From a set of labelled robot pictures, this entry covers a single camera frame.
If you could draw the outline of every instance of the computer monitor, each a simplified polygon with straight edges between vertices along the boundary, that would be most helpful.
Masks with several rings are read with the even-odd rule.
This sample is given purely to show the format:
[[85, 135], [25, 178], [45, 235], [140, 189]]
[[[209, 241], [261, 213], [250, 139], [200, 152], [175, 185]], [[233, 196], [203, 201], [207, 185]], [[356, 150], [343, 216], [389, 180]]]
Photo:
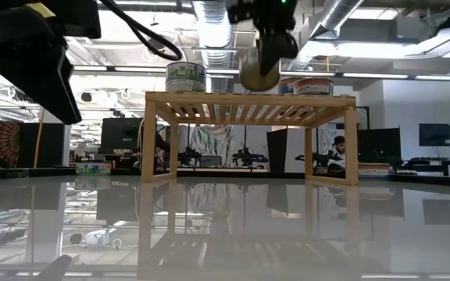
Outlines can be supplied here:
[[420, 124], [421, 147], [450, 147], [450, 124]]
[[114, 154], [115, 149], [137, 150], [138, 130], [143, 118], [105, 118], [98, 153]]
[[402, 159], [400, 129], [360, 130], [358, 132], [359, 157], [364, 162], [384, 158], [392, 165]]

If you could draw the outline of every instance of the wooden table leg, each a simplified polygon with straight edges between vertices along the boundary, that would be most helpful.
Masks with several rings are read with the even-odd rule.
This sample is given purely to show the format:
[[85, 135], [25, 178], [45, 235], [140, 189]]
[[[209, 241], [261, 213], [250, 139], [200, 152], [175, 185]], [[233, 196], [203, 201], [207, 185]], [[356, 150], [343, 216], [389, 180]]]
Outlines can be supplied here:
[[345, 171], [351, 186], [359, 183], [357, 149], [357, 115], [355, 106], [348, 106], [345, 110]]
[[305, 178], [313, 174], [312, 161], [312, 128], [305, 128]]
[[141, 156], [141, 181], [151, 183], [154, 176], [155, 101], [145, 102], [144, 140]]
[[178, 168], [178, 124], [171, 125], [170, 173], [177, 173]]

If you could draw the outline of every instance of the person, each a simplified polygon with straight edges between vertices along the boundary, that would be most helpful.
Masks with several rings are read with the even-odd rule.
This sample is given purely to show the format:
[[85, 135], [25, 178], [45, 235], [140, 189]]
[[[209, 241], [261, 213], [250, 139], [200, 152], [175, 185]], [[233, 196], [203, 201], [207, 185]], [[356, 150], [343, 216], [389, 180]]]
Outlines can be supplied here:
[[343, 137], [343, 136], [335, 137], [332, 150], [336, 154], [336, 156], [341, 158], [341, 160], [330, 160], [329, 165], [330, 164], [338, 164], [344, 168], [345, 167], [345, 137]]

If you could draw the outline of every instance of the ceiling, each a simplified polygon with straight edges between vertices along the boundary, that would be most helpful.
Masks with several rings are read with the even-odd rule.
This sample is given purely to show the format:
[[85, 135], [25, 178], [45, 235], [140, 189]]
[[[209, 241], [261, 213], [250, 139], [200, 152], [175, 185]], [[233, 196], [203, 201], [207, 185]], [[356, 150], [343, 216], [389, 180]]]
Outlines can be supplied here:
[[[295, 12], [297, 26], [295, 36], [302, 27], [303, 20], [319, 12], [324, 0], [299, 1]], [[450, 0], [367, 0], [354, 12], [352, 18], [391, 20], [398, 12], [417, 16], [450, 9]], [[170, 12], [140, 12], [132, 5], [127, 13], [146, 27], [165, 36], [184, 53], [189, 62], [202, 63], [201, 52], [194, 50], [199, 46], [198, 27], [194, 15]], [[166, 66], [169, 61], [153, 55], [133, 35], [130, 28], [110, 11], [99, 11], [102, 25], [102, 38], [90, 40], [83, 37], [68, 37], [70, 49], [67, 57], [74, 65], [112, 65], [112, 66]], [[246, 50], [253, 46], [255, 29], [252, 23], [240, 23], [234, 27], [234, 47], [237, 53], [231, 68], [238, 67], [238, 60]], [[312, 60], [308, 65], [314, 70], [337, 71], [351, 69], [354, 72], [379, 71], [393, 63], [390, 59], [359, 59], [330, 57], [327, 60]], [[337, 81], [344, 85], [354, 85], [354, 80]], [[165, 80], [155, 76], [78, 76], [70, 80], [76, 95], [83, 119], [87, 125], [90, 120], [100, 120], [112, 116], [112, 112], [93, 110], [93, 108], [118, 108], [127, 115], [143, 114], [145, 91], [164, 91]], [[35, 121], [39, 111], [37, 105], [21, 101], [11, 92], [12, 85], [0, 76], [0, 106], [34, 106], [31, 110], [0, 110], [0, 116]], [[82, 101], [84, 92], [92, 93], [91, 102]]]

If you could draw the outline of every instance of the wooden shelf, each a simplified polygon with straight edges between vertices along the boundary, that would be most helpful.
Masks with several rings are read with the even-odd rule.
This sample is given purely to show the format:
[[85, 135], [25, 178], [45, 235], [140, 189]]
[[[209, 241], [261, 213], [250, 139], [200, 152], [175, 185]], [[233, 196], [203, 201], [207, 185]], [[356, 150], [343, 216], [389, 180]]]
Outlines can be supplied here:
[[354, 97], [148, 92], [168, 123], [318, 126], [355, 106]]
[[312, 178], [312, 128], [345, 117], [346, 179], [356, 185], [357, 125], [355, 98], [349, 96], [280, 96], [276, 94], [145, 93], [143, 155], [155, 150], [155, 116], [171, 125], [170, 174], [154, 177], [153, 157], [143, 157], [142, 181], [173, 178], [177, 172], [178, 124], [244, 124], [305, 127], [305, 177]]

